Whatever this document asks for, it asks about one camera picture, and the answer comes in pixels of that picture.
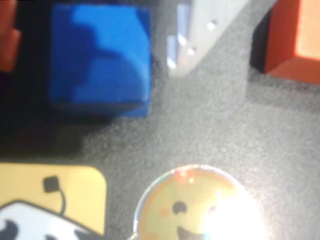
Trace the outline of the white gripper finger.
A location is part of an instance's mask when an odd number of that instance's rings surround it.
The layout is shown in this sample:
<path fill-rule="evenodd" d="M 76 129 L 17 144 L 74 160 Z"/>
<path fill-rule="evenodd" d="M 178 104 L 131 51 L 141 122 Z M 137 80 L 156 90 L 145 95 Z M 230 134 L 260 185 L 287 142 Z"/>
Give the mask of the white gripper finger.
<path fill-rule="evenodd" d="M 247 6 L 265 8 L 252 36 L 250 63 L 259 72 L 265 64 L 268 26 L 274 0 L 181 0 L 176 6 L 176 32 L 166 39 L 166 64 L 171 78 L 182 78 L 203 59 Z"/>

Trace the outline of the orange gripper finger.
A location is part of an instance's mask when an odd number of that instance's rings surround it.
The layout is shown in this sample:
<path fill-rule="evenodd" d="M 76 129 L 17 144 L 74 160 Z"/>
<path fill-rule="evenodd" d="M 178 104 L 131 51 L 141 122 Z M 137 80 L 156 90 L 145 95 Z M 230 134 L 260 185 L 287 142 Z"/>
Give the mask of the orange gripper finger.
<path fill-rule="evenodd" d="M 10 73 L 16 62 L 21 32 L 15 28 L 17 0 L 0 1 L 0 71 Z"/>

